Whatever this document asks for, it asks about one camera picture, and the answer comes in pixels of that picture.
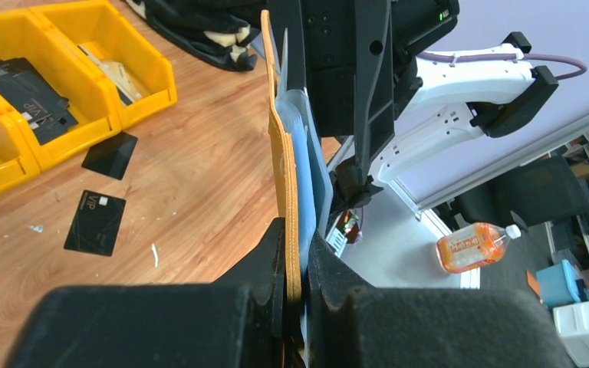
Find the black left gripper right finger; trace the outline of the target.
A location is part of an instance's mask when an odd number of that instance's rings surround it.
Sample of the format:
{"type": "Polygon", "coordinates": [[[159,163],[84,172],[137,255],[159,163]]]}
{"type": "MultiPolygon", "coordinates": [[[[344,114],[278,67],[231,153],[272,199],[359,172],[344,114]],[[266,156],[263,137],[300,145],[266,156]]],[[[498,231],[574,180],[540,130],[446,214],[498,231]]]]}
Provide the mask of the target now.
{"type": "Polygon", "coordinates": [[[378,288],[315,235],[311,367],[570,367],[550,314],[524,291],[378,288]]]}

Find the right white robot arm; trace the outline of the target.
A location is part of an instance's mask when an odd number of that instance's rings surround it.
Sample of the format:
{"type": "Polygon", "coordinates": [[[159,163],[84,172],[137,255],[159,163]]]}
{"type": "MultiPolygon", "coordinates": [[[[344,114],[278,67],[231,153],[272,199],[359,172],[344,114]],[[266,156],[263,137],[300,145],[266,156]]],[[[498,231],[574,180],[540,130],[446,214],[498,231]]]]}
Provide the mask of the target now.
{"type": "Polygon", "coordinates": [[[271,119],[288,143],[280,202],[319,216],[366,205],[406,167],[507,136],[558,86],[512,32],[492,48],[433,53],[456,1],[270,1],[261,13],[271,119]]]}

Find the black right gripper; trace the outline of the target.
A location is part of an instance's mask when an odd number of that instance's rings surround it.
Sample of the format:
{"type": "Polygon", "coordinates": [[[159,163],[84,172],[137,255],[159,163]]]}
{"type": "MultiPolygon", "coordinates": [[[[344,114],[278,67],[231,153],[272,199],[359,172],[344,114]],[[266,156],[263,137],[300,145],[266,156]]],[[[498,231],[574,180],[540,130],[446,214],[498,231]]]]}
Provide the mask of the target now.
{"type": "Polygon", "coordinates": [[[322,137],[353,135],[354,156],[331,173],[333,211],[366,205],[373,138],[420,88],[416,56],[450,33],[458,1],[270,1],[279,47],[288,50],[288,87],[307,91],[322,137]]]}

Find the black credit card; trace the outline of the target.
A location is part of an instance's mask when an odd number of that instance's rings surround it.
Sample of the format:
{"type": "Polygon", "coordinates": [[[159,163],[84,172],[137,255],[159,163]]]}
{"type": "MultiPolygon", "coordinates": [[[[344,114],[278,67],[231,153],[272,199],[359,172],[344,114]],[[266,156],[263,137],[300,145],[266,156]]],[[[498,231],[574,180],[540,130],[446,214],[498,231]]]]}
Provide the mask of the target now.
{"type": "Polygon", "coordinates": [[[84,190],[64,243],[64,249],[110,257],[114,253],[127,201],[84,190]]]}

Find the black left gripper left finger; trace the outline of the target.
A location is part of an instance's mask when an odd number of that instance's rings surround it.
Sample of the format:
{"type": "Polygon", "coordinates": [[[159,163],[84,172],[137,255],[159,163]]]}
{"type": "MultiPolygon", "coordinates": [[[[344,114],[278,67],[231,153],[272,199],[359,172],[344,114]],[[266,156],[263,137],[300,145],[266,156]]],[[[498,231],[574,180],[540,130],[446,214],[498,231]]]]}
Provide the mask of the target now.
{"type": "Polygon", "coordinates": [[[8,367],[281,367],[285,221],[208,284],[59,287],[19,332],[8,367]]]}

